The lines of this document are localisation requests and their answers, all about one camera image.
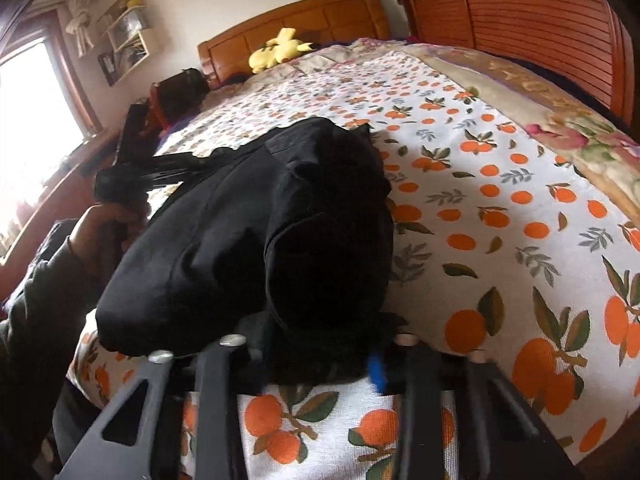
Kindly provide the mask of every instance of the bed sheet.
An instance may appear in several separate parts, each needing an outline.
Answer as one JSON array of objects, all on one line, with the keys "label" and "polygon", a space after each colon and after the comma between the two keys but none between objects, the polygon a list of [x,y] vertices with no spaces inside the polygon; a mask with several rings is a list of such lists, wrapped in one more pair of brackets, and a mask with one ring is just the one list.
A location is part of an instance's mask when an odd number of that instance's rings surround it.
[{"label": "bed sheet", "polygon": [[[385,308],[439,350],[484,349],[578,462],[640,402],[638,230],[577,173],[570,150],[544,146],[488,103],[494,94],[463,88],[421,60],[425,50],[388,47],[363,43],[368,57],[240,92],[163,152],[206,156],[311,115],[345,128],[370,123],[396,223]],[[171,191],[155,192],[154,207]],[[102,406],[137,362],[100,349],[89,323],[70,377]],[[293,393],[270,386],[257,399],[239,400],[251,478],[388,478],[396,407],[367,380]],[[186,474],[196,404],[185,415]],[[443,414],[455,479],[447,396]]]}]

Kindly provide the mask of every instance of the yellow stuffed toy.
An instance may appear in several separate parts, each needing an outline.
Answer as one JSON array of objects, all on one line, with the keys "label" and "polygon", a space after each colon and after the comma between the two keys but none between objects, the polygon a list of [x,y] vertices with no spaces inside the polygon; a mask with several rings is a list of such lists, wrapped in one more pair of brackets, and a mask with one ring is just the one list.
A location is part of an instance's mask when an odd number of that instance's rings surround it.
[{"label": "yellow stuffed toy", "polygon": [[303,52],[313,50],[311,43],[302,43],[300,40],[294,40],[295,33],[295,28],[283,28],[278,33],[277,38],[267,41],[264,47],[251,54],[249,67],[254,71],[254,74],[295,59],[301,56]]}]

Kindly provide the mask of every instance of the window frame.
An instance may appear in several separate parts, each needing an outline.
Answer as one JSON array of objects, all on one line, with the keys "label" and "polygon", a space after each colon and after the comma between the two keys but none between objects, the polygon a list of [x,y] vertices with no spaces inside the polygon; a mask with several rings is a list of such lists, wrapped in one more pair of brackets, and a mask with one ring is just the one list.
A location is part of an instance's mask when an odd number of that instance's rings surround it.
[{"label": "window frame", "polygon": [[0,64],[27,50],[31,43],[42,40],[69,109],[87,140],[101,132],[102,125],[78,79],[62,34],[56,9],[27,18],[20,22],[12,33],[0,56]]}]

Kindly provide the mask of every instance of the curtain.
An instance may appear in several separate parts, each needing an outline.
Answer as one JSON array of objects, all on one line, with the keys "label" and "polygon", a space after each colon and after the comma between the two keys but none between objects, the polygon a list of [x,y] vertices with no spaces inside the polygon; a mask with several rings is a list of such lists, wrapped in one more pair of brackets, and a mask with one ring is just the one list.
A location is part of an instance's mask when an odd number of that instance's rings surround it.
[{"label": "curtain", "polygon": [[72,19],[66,26],[69,34],[76,36],[76,47],[78,48],[78,57],[84,56],[89,52],[94,44],[89,38],[86,27],[91,23],[91,14],[89,13],[89,3],[92,0],[66,0],[66,4],[71,11]]}]

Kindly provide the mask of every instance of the folded black clothing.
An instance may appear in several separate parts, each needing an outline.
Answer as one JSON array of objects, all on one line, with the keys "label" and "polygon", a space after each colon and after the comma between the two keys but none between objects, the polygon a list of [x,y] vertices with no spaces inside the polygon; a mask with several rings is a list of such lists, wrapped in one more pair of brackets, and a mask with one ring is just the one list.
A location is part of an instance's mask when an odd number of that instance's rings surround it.
[{"label": "folded black clothing", "polygon": [[382,307],[392,257],[390,185],[368,124],[309,118],[217,151],[124,255],[97,307],[102,345],[188,354],[265,310],[294,348],[353,346]]}]

